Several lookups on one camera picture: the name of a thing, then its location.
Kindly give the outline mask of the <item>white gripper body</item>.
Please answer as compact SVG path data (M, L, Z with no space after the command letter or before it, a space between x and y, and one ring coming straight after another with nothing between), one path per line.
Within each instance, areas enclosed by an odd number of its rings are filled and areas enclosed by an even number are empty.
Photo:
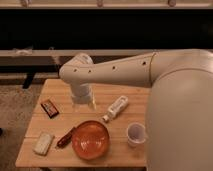
M93 92L89 84L71 84L71 98L76 104L89 104L93 101Z

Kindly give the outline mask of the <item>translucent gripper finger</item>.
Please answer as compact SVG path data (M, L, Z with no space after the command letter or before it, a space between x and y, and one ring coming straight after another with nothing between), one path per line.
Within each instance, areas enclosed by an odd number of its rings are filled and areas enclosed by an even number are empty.
M89 108L92 110L96 110L96 102L95 102L95 98L93 98L89 104L88 104Z
M80 108L80 104L72 102L72 108L73 108L73 112L78 112Z

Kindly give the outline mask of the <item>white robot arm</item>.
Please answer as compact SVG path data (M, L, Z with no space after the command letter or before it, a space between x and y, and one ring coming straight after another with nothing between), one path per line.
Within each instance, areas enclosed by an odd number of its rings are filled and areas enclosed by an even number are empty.
M90 83L148 87L148 171L213 171L213 52L168 50L98 64L78 54L59 75L77 103L91 94Z

